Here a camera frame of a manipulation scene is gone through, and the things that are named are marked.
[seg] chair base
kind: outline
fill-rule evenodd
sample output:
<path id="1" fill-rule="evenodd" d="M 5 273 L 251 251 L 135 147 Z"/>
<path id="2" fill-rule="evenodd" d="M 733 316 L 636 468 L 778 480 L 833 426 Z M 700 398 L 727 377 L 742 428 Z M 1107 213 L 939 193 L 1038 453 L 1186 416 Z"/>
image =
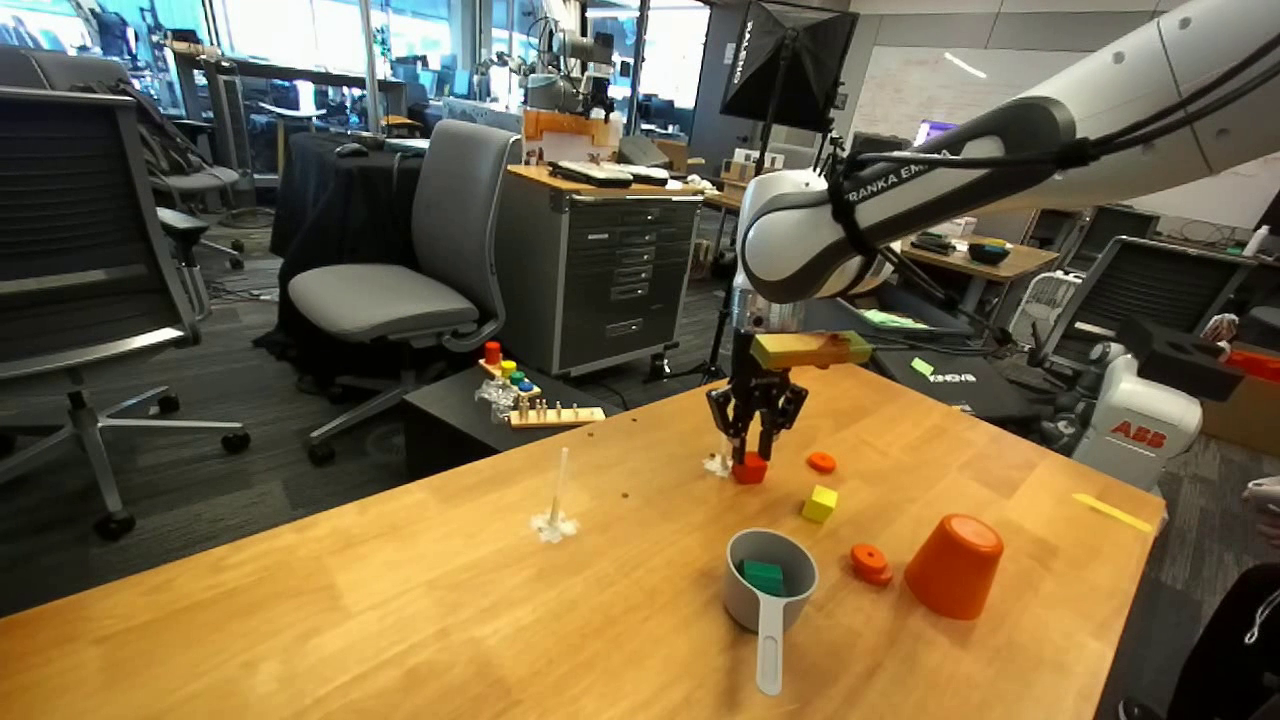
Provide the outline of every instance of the chair base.
<path id="1" fill-rule="evenodd" d="M 307 431 L 307 462 L 312 464 L 333 464 L 335 453 L 333 453 L 333 440 L 392 413 L 408 394 L 417 394 L 421 383 L 429 379 L 441 379 L 447 371 L 447 363 L 429 363 L 423 371 L 417 370 L 399 370 L 399 379 L 386 383 L 386 379 L 365 379 L 365 377 L 340 377 L 335 383 L 340 389 L 375 389 L 375 398 L 368 398 L 365 406 L 340 413 L 335 419 L 321 426 Z"/>
<path id="2" fill-rule="evenodd" d="M 31 450 L 13 444 L 16 453 L 0 462 L 0 483 L 28 475 L 77 440 L 109 509 L 104 520 L 98 520 L 98 536 L 121 541 L 135 520 L 126 509 L 104 431 L 225 431 L 222 444 L 228 456 L 251 444 L 241 419 L 171 419 L 171 413 L 179 413 L 179 400 L 169 389 L 148 389 L 112 409 L 98 409 L 85 389 L 73 389 L 67 426 L 0 426 L 0 435 L 42 435 Z"/>

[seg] white cup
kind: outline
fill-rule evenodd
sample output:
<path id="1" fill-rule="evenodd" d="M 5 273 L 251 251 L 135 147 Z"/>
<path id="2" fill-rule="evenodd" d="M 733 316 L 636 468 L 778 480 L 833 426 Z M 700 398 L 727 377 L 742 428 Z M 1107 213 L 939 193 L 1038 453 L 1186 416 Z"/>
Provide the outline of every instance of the white cup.
<path id="1" fill-rule="evenodd" d="M 742 566 L 766 559 L 785 567 L 785 596 L 759 592 L 744 582 Z M 744 527 L 724 550 L 724 612 L 757 632 L 757 685 L 768 696 L 785 692 L 785 632 L 817 587 L 817 559 L 787 536 Z"/>

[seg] red sign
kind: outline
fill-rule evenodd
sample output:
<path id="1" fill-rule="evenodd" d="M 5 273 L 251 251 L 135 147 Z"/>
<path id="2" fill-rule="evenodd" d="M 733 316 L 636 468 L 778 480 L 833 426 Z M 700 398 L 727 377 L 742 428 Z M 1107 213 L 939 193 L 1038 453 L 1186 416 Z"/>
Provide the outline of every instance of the red sign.
<path id="1" fill-rule="evenodd" d="M 1144 428 L 1144 426 L 1118 426 L 1114 435 L 1124 435 L 1130 444 L 1144 444 L 1144 450 L 1166 450 L 1166 431 Z"/>

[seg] lamp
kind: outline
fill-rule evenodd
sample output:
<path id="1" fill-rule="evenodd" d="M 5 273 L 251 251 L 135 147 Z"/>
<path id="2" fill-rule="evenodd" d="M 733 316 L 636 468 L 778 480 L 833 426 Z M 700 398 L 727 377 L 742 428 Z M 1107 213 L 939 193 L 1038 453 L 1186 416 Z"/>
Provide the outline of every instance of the lamp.
<path id="1" fill-rule="evenodd" d="M 757 175 L 771 123 L 833 129 L 853 29 L 856 18 L 842 7 L 768 0 L 750 7 L 719 114 L 759 119 Z"/>

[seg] cable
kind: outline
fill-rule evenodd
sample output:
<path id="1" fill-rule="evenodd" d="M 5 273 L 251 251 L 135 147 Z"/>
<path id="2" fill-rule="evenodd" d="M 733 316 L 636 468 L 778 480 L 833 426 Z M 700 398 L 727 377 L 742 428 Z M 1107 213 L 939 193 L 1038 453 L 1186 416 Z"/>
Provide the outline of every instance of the cable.
<path id="1" fill-rule="evenodd" d="M 1028 167 L 1028 166 L 1052 166 L 1056 167 L 1056 155 L 866 154 L 853 166 L 929 166 L 929 167 Z"/>
<path id="2" fill-rule="evenodd" d="M 1160 136 L 1170 136 L 1170 134 L 1180 134 L 1180 129 L 1189 129 L 1189 123 L 1202 123 L 1203 116 L 1214 116 L 1214 114 L 1235 105 L 1241 95 L 1274 86 L 1278 75 L 1280 75 L 1280 59 L 1278 59 L 1274 70 L 1266 70 L 1261 75 L 1235 86 L 1232 93 L 1217 95 L 1214 105 L 1189 107 L 1189 114 L 1186 114 L 1180 119 L 1172 119 L 1172 123 L 1144 129 L 1144 134 L 1137 134 L 1137 136 L 1130 136 L 1130 141 L 1121 141 L 1121 146 L 1097 147 L 1097 154 L 1102 154 L 1102 155 L 1130 154 L 1130 147 L 1153 146 L 1153 141 L 1160 141 Z"/>
<path id="3" fill-rule="evenodd" d="M 1210 86 L 1202 86 L 1202 89 L 1189 93 L 1186 102 L 1178 102 L 1178 105 L 1170 105 L 1170 107 L 1160 107 L 1160 114 L 1153 114 L 1153 116 L 1144 116 L 1144 119 L 1132 119 L 1132 123 L 1124 123 L 1124 129 L 1118 129 L 1118 134 L 1107 134 L 1107 136 L 1097 136 L 1094 146 L 1097 146 L 1097 147 L 1121 146 L 1124 136 L 1132 136 L 1132 134 L 1140 134 L 1140 129 L 1153 129 L 1153 123 L 1160 123 L 1166 116 L 1186 114 L 1189 105 L 1202 105 L 1210 93 L 1232 86 L 1241 72 L 1249 72 L 1256 59 L 1266 59 L 1266 55 L 1278 51 L 1278 49 L 1280 49 L 1280 35 L 1274 35 L 1274 42 L 1261 46 L 1261 49 L 1253 49 L 1241 65 L 1225 70 L 1219 75 L 1214 75 Z"/>

